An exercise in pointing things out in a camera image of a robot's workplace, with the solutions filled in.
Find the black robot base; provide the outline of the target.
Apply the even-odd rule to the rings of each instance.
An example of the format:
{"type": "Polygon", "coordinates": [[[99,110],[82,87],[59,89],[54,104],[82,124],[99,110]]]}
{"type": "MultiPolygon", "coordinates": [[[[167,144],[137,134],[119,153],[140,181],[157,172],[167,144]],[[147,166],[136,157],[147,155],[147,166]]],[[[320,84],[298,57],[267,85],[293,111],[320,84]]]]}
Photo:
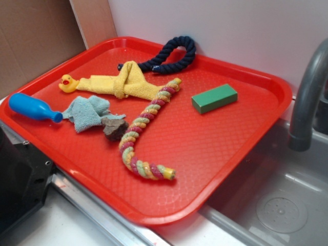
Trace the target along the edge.
{"type": "Polygon", "coordinates": [[[1,237],[43,207],[54,169],[35,145],[13,144],[1,130],[1,237]]]}

